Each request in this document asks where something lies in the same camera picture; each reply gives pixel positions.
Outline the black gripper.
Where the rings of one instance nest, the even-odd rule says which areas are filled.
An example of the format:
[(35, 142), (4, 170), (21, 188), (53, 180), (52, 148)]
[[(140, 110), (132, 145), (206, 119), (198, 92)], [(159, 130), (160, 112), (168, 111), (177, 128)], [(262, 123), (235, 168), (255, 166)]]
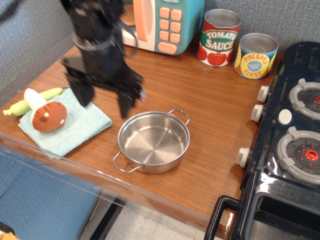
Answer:
[(127, 118), (135, 106), (136, 99), (143, 99), (145, 91), (141, 86), (143, 78), (124, 61), (124, 49), (118, 43), (76, 44), (81, 56), (65, 57), (62, 64), (66, 68), (66, 78), (73, 94), (82, 107), (86, 107), (94, 97), (94, 87), (118, 94), (121, 117)]

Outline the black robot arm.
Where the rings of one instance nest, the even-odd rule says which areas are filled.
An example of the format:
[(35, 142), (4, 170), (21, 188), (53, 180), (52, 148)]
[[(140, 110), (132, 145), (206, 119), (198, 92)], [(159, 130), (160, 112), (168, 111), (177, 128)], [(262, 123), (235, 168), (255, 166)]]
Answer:
[(87, 106), (94, 87), (118, 95), (122, 118), (127, 118), (137, 99), (143, 99), (143, 77), (125, 62), (122, 30), (133, 30), (120, 16), (125, 13), (121, 0), (63, 0), (61, 4), (73, 25), (74, 45), (80, 57), (64, 58), (65, 77), (78, 102)]

